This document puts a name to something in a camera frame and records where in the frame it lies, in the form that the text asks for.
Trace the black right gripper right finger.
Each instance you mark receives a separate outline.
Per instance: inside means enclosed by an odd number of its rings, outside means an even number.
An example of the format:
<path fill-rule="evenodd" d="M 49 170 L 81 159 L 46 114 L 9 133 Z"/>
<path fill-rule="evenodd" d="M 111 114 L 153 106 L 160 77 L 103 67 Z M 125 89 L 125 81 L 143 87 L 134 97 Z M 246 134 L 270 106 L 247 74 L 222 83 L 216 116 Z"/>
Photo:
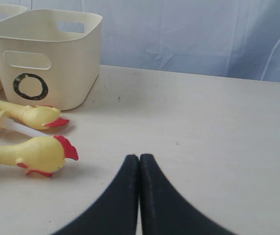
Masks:
<path fill-rule="evenodd" d="M 191 205 L 151 154 L 140 156 L 140 214 L 144 235 L 233 235 Z"/>

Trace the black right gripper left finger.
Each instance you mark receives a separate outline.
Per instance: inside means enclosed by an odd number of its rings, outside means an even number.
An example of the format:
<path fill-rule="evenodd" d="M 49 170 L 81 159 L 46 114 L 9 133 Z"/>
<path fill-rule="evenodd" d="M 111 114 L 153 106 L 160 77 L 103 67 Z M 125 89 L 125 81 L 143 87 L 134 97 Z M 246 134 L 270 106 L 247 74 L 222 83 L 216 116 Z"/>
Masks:
<path fill-rule="evenodd" d="M 139 204 L 139 159 L 127 155 L 100 197 L 56 235 L 134 235 Z"/>

